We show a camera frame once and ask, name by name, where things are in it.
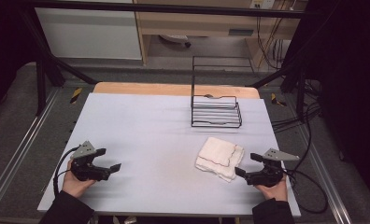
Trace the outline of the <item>white cabinet panel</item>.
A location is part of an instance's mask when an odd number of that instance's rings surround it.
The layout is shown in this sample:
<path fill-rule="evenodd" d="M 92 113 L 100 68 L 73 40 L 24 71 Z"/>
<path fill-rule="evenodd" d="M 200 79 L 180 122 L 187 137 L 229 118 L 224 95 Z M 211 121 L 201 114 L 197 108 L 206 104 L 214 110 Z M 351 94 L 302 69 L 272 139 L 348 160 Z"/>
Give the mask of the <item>white cabinet panel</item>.
<path fill-rule="evenodd" d="M 37 8 L 36 13 L 57 57 L 142 58 L 133 12 Z"/>

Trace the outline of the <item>light wooden desk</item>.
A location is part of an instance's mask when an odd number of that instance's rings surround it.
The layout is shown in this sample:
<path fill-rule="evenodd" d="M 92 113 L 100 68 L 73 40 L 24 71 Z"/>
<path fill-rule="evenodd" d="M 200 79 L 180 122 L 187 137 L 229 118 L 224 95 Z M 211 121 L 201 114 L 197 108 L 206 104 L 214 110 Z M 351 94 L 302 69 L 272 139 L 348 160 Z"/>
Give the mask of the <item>light wooden desk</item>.
<path fill-rule="evenodd" d="M 133 0 L 136 4 L 250 8 L 251 0 Z M 275 0 L 271 9 L 303 10 L 307 0 Z M 137 12 L 135 14 L 142 56 L 146 57 L 151 35 L 234 36 L 246 40 L 249 53 L 258 67 L 265 64 L 275 40 L 291 40 L 298 19 L 252 18 L 178 13 Z"/>

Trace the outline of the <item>white chair base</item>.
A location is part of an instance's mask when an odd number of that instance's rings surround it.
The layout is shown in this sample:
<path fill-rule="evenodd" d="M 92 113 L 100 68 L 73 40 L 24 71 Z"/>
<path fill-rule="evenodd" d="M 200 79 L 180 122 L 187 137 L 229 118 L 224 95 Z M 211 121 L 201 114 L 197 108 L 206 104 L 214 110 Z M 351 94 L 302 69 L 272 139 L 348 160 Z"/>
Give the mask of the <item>white chair base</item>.
<path fill-rule="evenodd" d="M 183 44 L 186 48 L 189 48 L 192 45 L 189 38 L 185 35 L 161 35 L 161 38 L 173 43 Z"/>

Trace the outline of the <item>white table cover board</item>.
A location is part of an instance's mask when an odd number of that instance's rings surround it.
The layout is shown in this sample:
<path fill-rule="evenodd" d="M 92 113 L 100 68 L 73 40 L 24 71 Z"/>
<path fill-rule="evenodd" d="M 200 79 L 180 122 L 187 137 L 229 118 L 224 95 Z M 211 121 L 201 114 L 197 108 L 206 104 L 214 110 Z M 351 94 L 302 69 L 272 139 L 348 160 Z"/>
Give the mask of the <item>white table cover board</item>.
<path fill-rule="evenodd" d="M 264 199 L 261 192 L 241 177 L 226 182 L 194 164 L 205 141 L 214 136 L 244 148 L 242 169 L 261 170 L 262 164 L 249 155 L 278 145 L 264 101 L 239 100 L 238 128 L 193 127 L 190 101 L 188 96 L 90 94 L 66 146 L 90 141 L 106 150 L 95 165 L 121 168 L 92 185 L 82 201 L 107 215 L 250 215 Z"/>

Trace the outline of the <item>white towel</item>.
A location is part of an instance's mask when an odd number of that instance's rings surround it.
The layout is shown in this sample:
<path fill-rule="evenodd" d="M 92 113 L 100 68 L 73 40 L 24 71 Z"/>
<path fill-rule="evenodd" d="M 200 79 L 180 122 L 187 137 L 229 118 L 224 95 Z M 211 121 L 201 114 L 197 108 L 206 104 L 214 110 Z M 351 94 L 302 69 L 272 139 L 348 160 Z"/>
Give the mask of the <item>white towel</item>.
<path fill-rule="evenodd" d="M 197 155 L 195 167 L 230 183 L 236 177 L 235 167 L 242 161 L 244 153 L 244 148 L 239 145 L 208 137 Z"/>

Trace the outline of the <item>person's right hand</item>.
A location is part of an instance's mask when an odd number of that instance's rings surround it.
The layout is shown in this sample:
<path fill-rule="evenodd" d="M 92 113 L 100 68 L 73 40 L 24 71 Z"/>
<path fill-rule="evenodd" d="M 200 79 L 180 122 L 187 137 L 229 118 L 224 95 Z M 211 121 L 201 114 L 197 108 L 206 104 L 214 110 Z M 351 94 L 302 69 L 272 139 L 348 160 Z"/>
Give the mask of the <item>person's right hand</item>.
<path fill-rule="evenodd" d="M 281 201 L 281 202 L 288 201 L 288 190 L 287 190 L 285 175 L 273 187 L 267 187 L 264 185 L 256 185 L 255 188 L 263 194 L 266 200 L 275 199 L 276 201 Z"/>

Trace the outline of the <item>white wall socket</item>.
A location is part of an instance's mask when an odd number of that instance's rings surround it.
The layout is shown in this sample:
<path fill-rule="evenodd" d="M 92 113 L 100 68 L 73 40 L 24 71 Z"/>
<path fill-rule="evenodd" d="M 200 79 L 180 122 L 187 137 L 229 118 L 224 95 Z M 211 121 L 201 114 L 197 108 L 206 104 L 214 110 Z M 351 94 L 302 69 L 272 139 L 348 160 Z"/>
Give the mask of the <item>white wall socket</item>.
<path fill-rule="evenodd" d="M 251 0 L 250 8 L 271 9 L 275 0 Z"/>

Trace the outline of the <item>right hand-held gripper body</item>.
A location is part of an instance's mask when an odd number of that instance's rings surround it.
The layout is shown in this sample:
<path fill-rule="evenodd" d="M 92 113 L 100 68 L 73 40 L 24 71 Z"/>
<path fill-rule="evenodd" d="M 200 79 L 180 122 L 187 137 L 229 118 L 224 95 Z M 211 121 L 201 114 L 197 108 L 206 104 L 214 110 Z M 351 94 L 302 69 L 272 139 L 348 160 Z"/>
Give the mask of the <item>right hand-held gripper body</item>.
<path fill-rule="evenodd" d="M 263 155 L 263 169 L 259 172 L 246 173 L 248 185 L 275 186 L 284 175 L 282 163 L 284 161 L 299 161 L 300 157 L 277 149 L 270 148 Z"/>

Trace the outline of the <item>person's left hand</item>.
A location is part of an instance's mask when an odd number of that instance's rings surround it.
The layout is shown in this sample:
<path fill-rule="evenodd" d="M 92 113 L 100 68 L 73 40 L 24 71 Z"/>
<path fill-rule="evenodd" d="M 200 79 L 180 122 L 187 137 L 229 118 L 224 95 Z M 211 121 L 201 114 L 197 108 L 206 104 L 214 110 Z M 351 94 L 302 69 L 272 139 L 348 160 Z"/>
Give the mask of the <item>person's left hand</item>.
<path fill-rule="evenodd" d="M 80 181 L 71 171 L 72 161 L 67 163 L 67 172 L 64 175 L 64 182 L 62 191 L 65 191 L 69 195 L 79 198 L 84 192 L 95 183 L 95 180 Z"/>

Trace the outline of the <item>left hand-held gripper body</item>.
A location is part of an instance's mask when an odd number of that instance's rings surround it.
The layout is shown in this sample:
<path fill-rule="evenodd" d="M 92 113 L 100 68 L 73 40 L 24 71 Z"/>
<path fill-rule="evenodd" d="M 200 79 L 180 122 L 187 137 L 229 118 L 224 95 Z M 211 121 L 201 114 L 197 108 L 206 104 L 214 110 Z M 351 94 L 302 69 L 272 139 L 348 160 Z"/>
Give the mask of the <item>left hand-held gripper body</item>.
<path fill-rule="evenodd" d="M 108 180 L 111 172 L 109 168 L 95 166 L 93 160 L 96 148 L 90 141 L 85 141 L 71 156 L 71 171 L 80 181 L 86 180 Z"/>

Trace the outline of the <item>black wire rack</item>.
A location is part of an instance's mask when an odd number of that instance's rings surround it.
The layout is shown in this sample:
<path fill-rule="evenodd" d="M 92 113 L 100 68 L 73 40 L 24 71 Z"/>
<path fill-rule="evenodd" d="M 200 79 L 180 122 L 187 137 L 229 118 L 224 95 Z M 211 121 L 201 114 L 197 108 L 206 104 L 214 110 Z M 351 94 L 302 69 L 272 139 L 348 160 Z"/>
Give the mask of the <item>black wire rack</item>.
<path fill-rule="evenodd" d="M 220 93 L 219 89 L 204 90 L 196 78 L 223 77 L 224 72 L 254 72 L 247 57 L 193 56 L 191 84 L 191 126 L 208 128 L 239 128 L 242 125 L 238 93 Z"/>

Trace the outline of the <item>black metal crossbar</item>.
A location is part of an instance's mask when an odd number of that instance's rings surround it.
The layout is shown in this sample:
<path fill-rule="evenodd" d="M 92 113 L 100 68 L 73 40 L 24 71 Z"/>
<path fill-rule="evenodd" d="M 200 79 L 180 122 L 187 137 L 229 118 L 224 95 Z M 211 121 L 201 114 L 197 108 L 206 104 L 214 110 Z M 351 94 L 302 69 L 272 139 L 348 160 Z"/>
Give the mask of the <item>black metal crossbar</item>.
<path fill-rule="evenodd" d="M 60 0 L 22 0 L 22 2 L 30 7 L 43 7 L 43 8 L 224 15 L 224 16 L 264 17 L 264 18 L 285 18 L 285 19 L 314 18 L 320 15 L 318 11 L 245 9 L 235 7 L 199 7 L 199 6 L 128 4 L 128 3 L 60 1 Z"/>

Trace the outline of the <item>black metal stand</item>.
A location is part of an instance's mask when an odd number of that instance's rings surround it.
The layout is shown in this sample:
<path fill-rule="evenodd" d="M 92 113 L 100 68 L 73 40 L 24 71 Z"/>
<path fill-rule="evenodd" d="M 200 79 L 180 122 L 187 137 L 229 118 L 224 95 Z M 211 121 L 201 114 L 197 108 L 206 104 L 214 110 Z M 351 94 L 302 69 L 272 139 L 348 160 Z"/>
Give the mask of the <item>black metal stand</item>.
<path fill-rule="evenodd" d="M 269 75 L 253 84 L 250 84 L 252 88 L 259 89 L 263 85 L 277 79 L 278 77 L 284 76 L 284 80 L 281 83 L 280 89 L 283 93 L 291 92 L 294 88 L 297 89 L 296 93 L 296 108 L 295 115 L 299 120 L 304 121 L 304 100 L 305 100 L 305 87 L 306 87 L 306 66 L 288 64 L 276 71 L 274 74 Z"/>
<path fill-rule="evenodd" d="M 39 116 L 47 107 L 46 79 L 53 87 L 62 87 L 65 84 L 61 70 L 78 77 L 88 84 L 95 85 L 97 80 L 84 75 L 69 64 L 60 60 L 50 50 L 47 38 L 43 34 L 41 25 L 38 24 L 36 12 L 31 8 L 19 8 L 18 14 L 21 18 L 24 31 L 30 36 L 32 43 L 36 46 L 36 87 L 37 87 L 37 111 Z"/>

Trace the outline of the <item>aluminium floor rail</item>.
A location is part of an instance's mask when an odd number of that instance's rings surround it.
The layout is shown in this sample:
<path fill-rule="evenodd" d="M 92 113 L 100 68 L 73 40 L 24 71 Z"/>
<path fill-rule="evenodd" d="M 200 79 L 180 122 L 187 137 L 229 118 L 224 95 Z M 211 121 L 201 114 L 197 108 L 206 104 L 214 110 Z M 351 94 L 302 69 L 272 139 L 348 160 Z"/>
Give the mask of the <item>aluminium floor rail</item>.
<path fill-rule="evenodd" d="M 58 94 L 60 93 L 60 88 L 53 88 L 47 100 L 45 101 L 46 106 L 41 111 L 41 113 L 36 116 L 27 130 L 25 136 L 21 140 L 20 144 L 17 146 L 14 154 L 10 158 L 7 166 L 5 167 L 4 172 L 0 175 L 0 202 L 4 197 L 8 186 L 10 185 L 12 179 L 14 178 L 15 174 L 19 170 L 22 161 L 24 160 L 26 154 L 28 153 L 30 147 L 34 143 L 41 127 L 43 126 L 46 118 L 50 114 L 51 109 L 53 108 L 55 101 L 57 99 Z"/>
<path fill-rule="evenodd" d="M 316 172 L 318 180 L 327 194 L 328 203 L 337 224 L 351 224 L 351 218 L 348 210 L 343 204 L 334 182 L 317 151 L 317 148 L 312 143 L 311 131 L 309 131 L 306 126 L 301 126 L 299 127 L 299 133 L 302 135 L 305 144 L 309 145 L 309 158 Z"/>

